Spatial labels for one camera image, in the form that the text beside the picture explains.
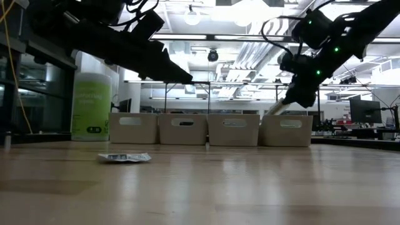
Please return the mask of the round ceiling lamp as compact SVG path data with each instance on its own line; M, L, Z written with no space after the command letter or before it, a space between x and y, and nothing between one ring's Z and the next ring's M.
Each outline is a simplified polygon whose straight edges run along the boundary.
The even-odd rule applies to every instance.
M187 10L184 13L184 22L190 26L195 26L201 21L201 13L193 8L192 4L189 4Z

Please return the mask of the black computer monitor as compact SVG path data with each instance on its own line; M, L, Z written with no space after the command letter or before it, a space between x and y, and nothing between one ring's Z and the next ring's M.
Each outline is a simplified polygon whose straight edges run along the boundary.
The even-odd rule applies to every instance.
M382 123L381 105L379 101L351 99L351 121L354 123Z

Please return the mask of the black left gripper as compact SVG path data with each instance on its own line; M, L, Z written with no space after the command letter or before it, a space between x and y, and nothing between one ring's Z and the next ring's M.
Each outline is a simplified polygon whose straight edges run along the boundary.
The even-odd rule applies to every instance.
M134 39L131 32L121 32L125 43L118 65L139 74L140 79L187 84L193 80L189 71L189 55L183 51L170 54L159 41Z

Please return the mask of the small dark monitor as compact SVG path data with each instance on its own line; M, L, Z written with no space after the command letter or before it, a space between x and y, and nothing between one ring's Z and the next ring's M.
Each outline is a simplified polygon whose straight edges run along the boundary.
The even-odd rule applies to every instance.
M120 113L130 113L131 112L132 99L126 99L119 102L119 112Z

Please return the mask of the black overhead light bar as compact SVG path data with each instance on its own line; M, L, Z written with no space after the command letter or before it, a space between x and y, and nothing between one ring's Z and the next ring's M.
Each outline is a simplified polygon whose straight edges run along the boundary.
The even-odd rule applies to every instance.
M261 35L240 34L154 34L152 40L158 41L224 41L224 42L264 42ZM378 37L372 44L400 44L398 37Z

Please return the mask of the green striped gauze packet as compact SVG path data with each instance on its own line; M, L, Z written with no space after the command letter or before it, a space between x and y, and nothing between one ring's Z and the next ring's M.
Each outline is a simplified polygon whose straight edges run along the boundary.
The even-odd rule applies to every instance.
M291 104L286 104L284 102L284 98L279 99L275 102L265 113L266 116L275 116L280 115L283 111L285 111Z

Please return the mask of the silver ventilation duct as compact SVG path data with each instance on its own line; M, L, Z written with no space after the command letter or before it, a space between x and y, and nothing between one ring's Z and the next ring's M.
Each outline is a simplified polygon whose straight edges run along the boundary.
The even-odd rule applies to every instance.
M268 19L271 21L264 27L264 33L267 35L283 35L289 29L288 20L276 19L278 16L287 16L290 12L289 6L272 7L271 3L265 3L264 0L242 0L238 6L235 4L234 7L241 9L243 13L235 20L235 23L239 26L250 26L246 28L246 34L259 35L262 23ZM232 67L254 69L271 48L272 46L265 42L244 42Z

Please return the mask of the grey plastic bin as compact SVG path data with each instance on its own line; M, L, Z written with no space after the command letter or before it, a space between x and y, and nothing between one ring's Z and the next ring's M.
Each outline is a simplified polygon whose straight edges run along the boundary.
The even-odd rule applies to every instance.
M151 113L111 112L109 138L116 144L157 144L158 115Z
M259 127L258 144L269 147L311 145L312 116L265 115Z
M212 146L258 145L260 117L257 114L209 114L207 122Z
M206 144L208 121L205 114L160 114L158 122L161 144Z

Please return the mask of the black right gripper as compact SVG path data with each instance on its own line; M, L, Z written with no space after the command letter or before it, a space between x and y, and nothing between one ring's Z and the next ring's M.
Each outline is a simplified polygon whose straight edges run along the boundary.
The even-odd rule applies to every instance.
M297 103L304 106L302 89L295 86L319 86L340 68L349 58L355 56L363 59L366 55L367 44L357 40L336 40L327 43L314 58L308 59L304 69L295 74L288 86L283 105Z

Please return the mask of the dark background desk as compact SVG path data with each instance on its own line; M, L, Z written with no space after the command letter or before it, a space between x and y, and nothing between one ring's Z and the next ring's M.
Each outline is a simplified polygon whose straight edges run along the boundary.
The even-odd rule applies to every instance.
M400 129L390 129L386 127L367 127L353 128L346 126L333 126L322 130L313 131L312 136L338 139L377 139L395 140L400 135Z

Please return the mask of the green wipes canister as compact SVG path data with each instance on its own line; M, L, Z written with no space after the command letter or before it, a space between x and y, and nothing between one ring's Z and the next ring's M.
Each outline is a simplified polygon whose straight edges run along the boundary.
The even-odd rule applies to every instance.
M111 78L105 74L80 72L74 82L71 139L108 141L111 112Z

